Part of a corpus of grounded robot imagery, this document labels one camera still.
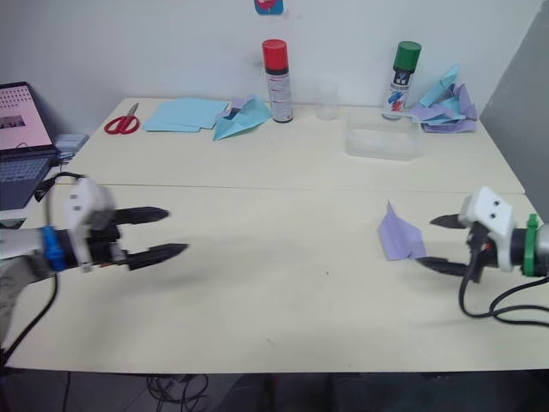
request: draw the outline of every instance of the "paper pile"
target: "paper pile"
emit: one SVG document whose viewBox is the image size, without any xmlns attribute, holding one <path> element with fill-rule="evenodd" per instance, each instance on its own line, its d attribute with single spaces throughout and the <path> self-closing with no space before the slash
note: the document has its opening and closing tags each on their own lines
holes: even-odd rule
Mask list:
<svg viewBox="0 0 549 412">
<path fill-rule="evenodd" d="M 161 103 L 153 116 L 143 125 L 146 131 L 197 132 L 213 129 L 217 114 L 226 102 L 205 99 L 176 99 Z"/>
<path fill-rule="evenodd" d="M 426 132 L 459 133 L 476 130 L 477 111 L 465 84 L 456 86 L 459 65 L 440 79 L 409 112 L 419 118 Z"/>
</svg>

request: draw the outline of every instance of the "cable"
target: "cable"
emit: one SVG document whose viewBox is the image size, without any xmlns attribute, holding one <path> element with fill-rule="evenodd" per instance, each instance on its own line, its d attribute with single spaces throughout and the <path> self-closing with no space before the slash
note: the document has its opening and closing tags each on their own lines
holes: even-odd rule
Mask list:
<svg viewBox="0 0 549 412">
<path fill-rule="evenodd" d="M 53 302 L 57 298 L 57 294 L 59 291 L 59 280 L 57 278 L 57 273 L 53 275 L 53 290 L 51 291 L 51 296 L 48 302 L 45 304 L 44 309 L 40 311 L 38 315 L 31 321 L 30 324 L 27 325 L 27 327 L 19 334 L 19 336 L 14 340 L 14 342 L 11 344 L 11 346 L 3 353 L 2 358 L 2 368 L 6 366 L 8 363 L 8 359 L 11 357 L 11 355 L 15 352 L 17 347 L 21 344 L 23 339 L 27 337 L 28 333 L 33 329 L 34 326 L 44 317 L 44 315 L 50 310 L 51 305 L 53 305 Z"/>
<path fill-rule="evenodd" d="M 48 179 L 52 181 L 53 183 L 48 187 L 47 196 L 45 197 L 45 224 L 46 226 L 51 225 L 51 192 L 49 191 L 53 185 L 55 184 L 55 181 L 57 178 L 61 176 L 69 176 L 73 177 L 75 179 L 79 179 L 83 177 L 80 174 L 75 173 L 68 173 L 68 172 L 61 172 L 53 176 L 53 178 Z M 27 325 L 27 327 L 19 334 L 19 336 L 14 340 L 14 342 L 9 346 L 9 348 L 2 352 L 2 359 L 0 361 L 0 368 L 3 369 L 6 364 L 8 363 L 9 358 L 11 355 L 15 352 L 15 350 L 19 347 L 23 339 L 27 337 L 29 332 L 36 326 L 36 324 L 44 317 L 44 315 L 47 314 L 47 312 L 50 310 L 51 306 L 55 302 L 55 299 L 57 298 L 57 295 L 59 293 L 59 278 L 57 276 L 57 273 L 53 274 L 53 288 L 51 290 L 50 299 L 45 304 L 44 308 L 40 311 L 38 315 Z"/>
<path fill-rule="evenodd" d="M 67 401 L 69 400 L 70 371 L 67 372 L 67 383 L 65 384 L 65 394 L 63 396 L 63 412 L 67 410 Z"/>
<path fill-rule="evenodd" d="M 531 325 L 531 326 L 544 326 L 549 328 L 549 322 L 542 322 L 538 320 L 513 320 L 513 319 L 506 319 L 501 318 L 499 315 L 503 313 L 508 312 L 514 312 L 514 311 L 523 311 L 523 310 L 537 310 L 537 311 L 543 311 L 543 312 L 549 312 L 549 308 L 545 306 L 539 306 L 539 305 L 514 305 L 514 306 L 507 306 L 502 307 L 500 309 L 496 309 L 496 306 L 505 298 L 511 296 L 512 294 L 515 294 L 516 292 L 520 292 L 527 288 L 532 288 L 534 286 L 539 286 L 544 283 L 549 282 L 549 276 L 544 277 L 543 279 L 540 279 L 535 282 L 526 283 L 520 286 L 517 286 L 515 288 L 512 288 L 506 292 L 503 292 L 500 294 L 496 299 L 492 301 L 490 304 L 490 309 L 488 312 L 484 313 L 471 313 L 466 307 L 465 307 L 465 292 L 467 290 L 467 285 L 469 282 L 473 279 L 475 271 L 478 269 L 477 266 L 479 264 L 479 254 L 480 254 L 480 248 L 479 247 L 472 247 L 471 248 L 471 260 L 469 262 L 469 265 L 467 267 L 467 271 L 465 273 L 465 276 L 462 279 L 462 283 L 460 285 L 460 291 L 458 294 L 458 300 L 460 304 L 460 308 L 462 309 L 462 312 L 465 313 L 470 318 L 495 318 L 496 320 L 503 322 L 505 324 L 519 324 L 519 325 Z"/>
<path fill-rule="evenodd" d="M 69 161 L 65 161 L 65 160 L 60 161 L 59 162 L 59 172 L 61 173 L 63 171 L 63 166 L 66 166 L 68 164 L 69 164 Z"/>
<path fill-rule="evenodd" d="M 189 396 L 188 391 L 191 382 L 195 381 L 197 377 L 202 376 L 204 378 L 204 384 L 199 391 Z M 181 398 L 173 397 L 172 393 L 176 391 L 174 388 L 177 385 L 183 384 L 183 391 Z M 148 377 L 147 389 L 149 394 L 158 401 L 156 405 L 156 412 L 161 412 L 165 403 L 172 403 L 180 405 L 181 412 L 205 412 L 208 409 L 208 402 L 200 409 L 196 409 L 201 400 L 208 401 L 209 396 L 204 395 L 204 392 L 208 388 L 209 379 L 208 375 L 184 375 L 183 379 L 177 380 L 175 378 L 168 377 Z"/>
</svg>

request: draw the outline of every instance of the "sticker on wall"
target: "sticker on wall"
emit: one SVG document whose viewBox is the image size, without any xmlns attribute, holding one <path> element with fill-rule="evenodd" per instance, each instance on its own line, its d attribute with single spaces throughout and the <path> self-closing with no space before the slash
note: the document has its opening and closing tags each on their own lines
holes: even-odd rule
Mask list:
<svg viewBox="0 0 549 412">
<path fill-rule="evenodd" d="M 284 11 L 282 0 L 254 0 L 254 3 L 260 15 L 281 15 Z"/>
</svg>

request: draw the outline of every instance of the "red scissors handle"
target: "red scissors handle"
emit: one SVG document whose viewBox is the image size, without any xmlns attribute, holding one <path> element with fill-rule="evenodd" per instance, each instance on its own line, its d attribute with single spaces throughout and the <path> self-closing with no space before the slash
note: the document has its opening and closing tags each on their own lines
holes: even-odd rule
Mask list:
<svg viewBox="0 0 549 412">
<path fill-rule="evenodd" d="M 120 116 L 105 125 L 105 132 L 109 135 L 129 135 L 139 129 L 139 124 L 139 119 L 136 116 Z"/>
</svg>

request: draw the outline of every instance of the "red spray can cap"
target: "red spray can cap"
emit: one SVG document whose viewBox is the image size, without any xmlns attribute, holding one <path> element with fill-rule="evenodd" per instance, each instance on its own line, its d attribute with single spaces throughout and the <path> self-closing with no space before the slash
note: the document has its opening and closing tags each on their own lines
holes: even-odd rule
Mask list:
<svg viewBox="0 0 549 412">
<path fill-rule="evenodd" d="M 271 70 L 288 68 L 288 46 L 286 41 L 270 39 L 263 41 L 263 61 Z"/>
</svg>

